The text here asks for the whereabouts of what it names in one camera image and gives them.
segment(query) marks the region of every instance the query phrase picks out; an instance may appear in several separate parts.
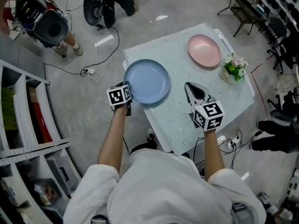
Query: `white sleeve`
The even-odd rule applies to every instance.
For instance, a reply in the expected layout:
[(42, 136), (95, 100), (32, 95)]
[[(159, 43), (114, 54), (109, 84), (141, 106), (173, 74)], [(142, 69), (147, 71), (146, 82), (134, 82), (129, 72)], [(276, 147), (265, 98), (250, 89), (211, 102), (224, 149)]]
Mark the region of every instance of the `white sleeve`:
[(264, 224), (266, 211), (250, 188), (232, 169), (221, 169), (214, 173), (208, 183), (225, 194), (232, 203), (243, 203), (252, 212), (256, 224)]
[(90, 224), (95, 215), (106, 215), (108, 198), (118, 181), (114, 167), (90, 166), (66, 208), (64, 224)]

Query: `white shirt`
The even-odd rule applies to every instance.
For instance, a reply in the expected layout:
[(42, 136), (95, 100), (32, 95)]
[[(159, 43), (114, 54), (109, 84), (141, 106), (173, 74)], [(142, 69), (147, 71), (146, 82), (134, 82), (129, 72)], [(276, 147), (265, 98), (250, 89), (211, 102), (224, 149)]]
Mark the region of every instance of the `white shirt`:
[(64, 224), (90, 224), (97, 214), (111, 224), (231, 224), (236, 202), (250, 209), (256, 224), (264, 224), (262, 203), (234, 170), (222, 169), (206, 182), (190, 159), (142, 149), (130, 156), (121, 178), (111, 166), (90, 166)]

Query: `concrete floor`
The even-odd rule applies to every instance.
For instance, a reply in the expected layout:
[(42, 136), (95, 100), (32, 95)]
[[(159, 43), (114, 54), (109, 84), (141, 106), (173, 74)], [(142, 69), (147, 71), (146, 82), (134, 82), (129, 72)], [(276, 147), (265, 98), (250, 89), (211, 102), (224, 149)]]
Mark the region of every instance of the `concrete floor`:
[[(62, 10), (65, 10), (65, 6), (70, 9), (83, 4), (83, 0), (68, 0), (68, 2), (56, 0), (55, 2)], [(229, 10), (219, 16), (216, 15), (218, 11), (228, 6), (229, 0), (135, 0), (135, 2), (140, 9), (131, 17), (127, 17), (120, 6), (115, 5), (116, 23), (114, 26), (120, 34), (120, 47), (106, 62), (97, 67), (97, 72), (102, 75), (100, 84), (102, 98), (107, 101), (106, 89), (122, 80), (124, 73), (122, 49), (206, 22), (211, 27), (220, 29), (235, 52), (243, 56), (249, 64), (247, 72), (256, 92), (255, 103), (218, 133), (219, 136), (234, 138), (239, 128), (244, 134), (243, 143), (247, 142), (256, 130), (256, 122), (266, 119), (262, 100), (250, 75), (250, 72), (261, 63), (263, 65), (253, 73), (256, 83), (265, 101), (269, 98), (275, 99), (277, 74), (272, 69), (274, 60), (266, 61), (268, 56), (266, 50), (269, 48), (267, 37), (258, 32), (257, 26), (253, 27), (250, 35), (247, 35), (250, 28), (247, 25), (241, 29), (236, 38), (233, 38), (239, 26), (237, 18)], [(68, 48), (67, 58), (62, 59), (53, 50), (44, 48), (43, 58), (46, 63), (78, 73), (84, 66), (106, 59), (108, 54), (116, 48), (118, 39), (113, 29), (98, 30), (90, 27), (84, 20), (82, 7), (73, 10), (71, 15), (72, 32), (76, 34), (75, 38), (84, 50), (83, 55), (77, 57), (72, 49)], [(156, 21), (156, 18), (161, 15), (167, 15), (168, 18)], [(100, 45), (98, 50), (94, 44), (109, 35), (113, 35), (114, 38)], [(99, 90), (93, 86), (89, 77), (70, 75), (49, 66), (46, 67), (46, 74), (51, 83), (48, 93), (57, 126), (62, 137), (70, 139), (70, 155), (83, 175), (87, 168), (96, 162), (112, 112), (106, 104), (101, 102)], [(132, 116), (127, 118), (125, 128), (125, 136), (130, 148), (146, 141), (146, 132), (149, 127), (150, 124), (141, 106), (133, 102)], [(237, 155), (234, 169), (240, 176), (249, 172), (249, 177), (245, 182), (255, 193), (266, 191), (271, 197), (271, 202), (275, 204), (285, 195), (296, 156), (297, 153), (255, 152), (249, 150), (247, 145)], [(124, 148), (123, 161), (127, 158)], [(203, 148), (199, 145), (195, 162), (201, 160), (203, 160)], [(224, 156), (227, 167), (230, 166), (231, 160), (232, 155)]]

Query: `blue plate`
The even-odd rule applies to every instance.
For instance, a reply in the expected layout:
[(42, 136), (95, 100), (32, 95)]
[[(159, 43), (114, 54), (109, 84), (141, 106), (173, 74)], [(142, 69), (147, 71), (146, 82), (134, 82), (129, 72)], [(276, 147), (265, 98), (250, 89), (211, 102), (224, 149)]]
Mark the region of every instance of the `blue plate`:
[(170, 89), (170, 78), (165, 68), (153, 60), (139, 60), (126, 70), (124, 84), (129, 83), (133, 100), (152, 104), (161, 100)]

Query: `desk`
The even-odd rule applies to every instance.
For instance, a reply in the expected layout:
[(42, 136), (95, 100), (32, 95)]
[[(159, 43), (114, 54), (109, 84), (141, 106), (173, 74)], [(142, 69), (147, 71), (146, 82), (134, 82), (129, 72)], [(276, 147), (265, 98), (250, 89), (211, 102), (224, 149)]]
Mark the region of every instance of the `desk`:
[(190, 105), (185, 95), (185, 82), (196, 82), (205, 86), (216, 100), (221, 101), (226, 115), (216, 131), (228, 125), (254, 103), (255, 94), (247, 75), (244, 82), (229, 85), (219, 75), (221, 67), (206, 70), (196, 65), (187, 51), (188, 40), (194, 34), (205, 34), (214, 39), (221, 49), (222, 62), (227, 55), (234, 52), (223, 34), (217, 29), (212, 30), (206, 24), (124, 50), (124, 69), (128, 67), (127, 64), (136, 60), (153, 59), (162, 64), (170, 75), (169, 94), (155, 104), (142, 106), (163, 150), (173, 151), (176, 155), (192, 149), (196, 139), (203, 137), (202, 129), (195, 129), (188, 115)]
[(219, 15), (223, 11), (230, 9), (233, 12), (233, 14), (238, 18), (238, 20), (240, 21), (240, 25), (237, 31), (235, 32), (235, 34), (233, 35), (233, 37), (237, 35), (237, 33), (240, 31), (240, 29), (243, 27), (244, 24), (251, 24), (250, 31), (248, 32), (249, 35), (251, 33), (254, 24), (256, 24), (257, 22), (267, 21), (267, 19), (264, 17), (261, 18), (257, 17), (257, 15), (253, 11), (251, 11), (248, 8), (248, 6), (246, 6), (243, 2), (241, 2), (241, 0), (234, 0), (234, 1), (239, 5), (239, 7), (231, 6), (232, 0), (230, 0), (228, 7), (221, 10), (217, 14)]

